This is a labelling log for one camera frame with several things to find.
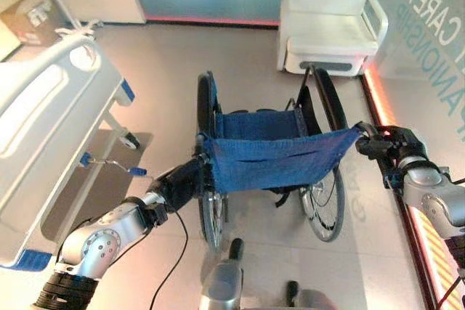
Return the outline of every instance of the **blue wheelchair seat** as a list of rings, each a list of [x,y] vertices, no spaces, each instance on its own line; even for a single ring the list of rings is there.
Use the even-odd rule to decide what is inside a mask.
[[[300,107],[223,114],[213,77],[209,84],[206,95],[214,128],[204,134],[203,147],[219,193],[317,183],[360,135],[352,127],[309,136]]]
[[[216,114],[217,138],[274,141],[307,135],[300,110]]]
[[[207,137],[204,147],[211,160],[215,188],[226,193],[317,183],[359,136],[360,130],[352,127],[291,139]]]

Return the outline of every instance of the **wheelchair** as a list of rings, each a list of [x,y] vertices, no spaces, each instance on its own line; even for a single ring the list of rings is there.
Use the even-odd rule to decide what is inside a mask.
[[[331,132],[322,133],[307,81],[315,79]],[[206,156],[198,175],[202,233],[210,249],[222,244],[228,220],[228,195],[250,189],[271,190],[284,204],[297,191],[302,212],[322,241],[335,240],[344,220],[344,183],[339,162],[359,137],[347,128],[344,110],[328,73],[309,66],[296,100],[284,111],[222,112],[213,74],[198,77],[198,133],[195,154]]]

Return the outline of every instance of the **wheelchair push rim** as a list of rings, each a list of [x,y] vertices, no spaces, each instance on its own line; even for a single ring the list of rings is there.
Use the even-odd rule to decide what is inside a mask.
[[[339,166],[317,184],[300,188],[299,199],[317,237],[324,242],[334,241],[344,220],[345,193]]]
[[[210,249],[219,250],[222,243],[225,207],[222,196],[215,191],[205,191],[198,198],[203,237]]]

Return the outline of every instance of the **robotic arm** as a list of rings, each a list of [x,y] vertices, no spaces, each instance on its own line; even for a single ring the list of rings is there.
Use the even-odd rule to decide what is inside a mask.
[[[420,210],[445,239],[465,276],[465,187],[451,182],[448,168],[429,161],[424,145],[409,129],[359,123],[368,136],[356,143],[357,151],[378,162],[383,183]]]
[[[167,212],[179,210],[193,196],[205,158],[197,156],[156,179],[146,195],[128,197],[98,220],[71,232],[62,245],[54,274],[32,309],[82,310],[99,280],[121,251],[153,228]]]

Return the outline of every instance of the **floor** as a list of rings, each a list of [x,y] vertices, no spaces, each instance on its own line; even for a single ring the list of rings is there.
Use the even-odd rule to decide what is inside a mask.
[[[131,107],[115,106],[117,119],[145,136],[139,165],[156,176],[189,159],[195,134],[197,75],[212,70],[222,109],[283,109],[295,97],[300,76],[275,70],[276,32],[178,25],[105,26],[97,43],[136,93]],[[370,116],[358,80],[335,78],[350,125]],[[324,121],[315,86],[317,118]],[[323,128],[328,130],[325,122]],[[340,309],[421,309],[418,280],[392,194],[375,163],[351,148],[341,169],[346,187],[344,226],[335,242],[319,241],[302,217],[297,197],[276,209],[271,192],[230,196],[225,237],[246,242],[241,305],[282,306],[288,280],[324,292]],[[127,195],[142,196],[147,179],[132,180]],[[103,192],[111,199],[111,192]],[[155,309],[196,309],[201,282],[218,256],[207,253],[198,205],[180,214],[190,235],[185,257],[160,292]],[[108,270],[89,309],[147,309],[155,289],[184,243],[179,222],[154,230]],[[26,309],[52,272],[0,270],[1,309]]]

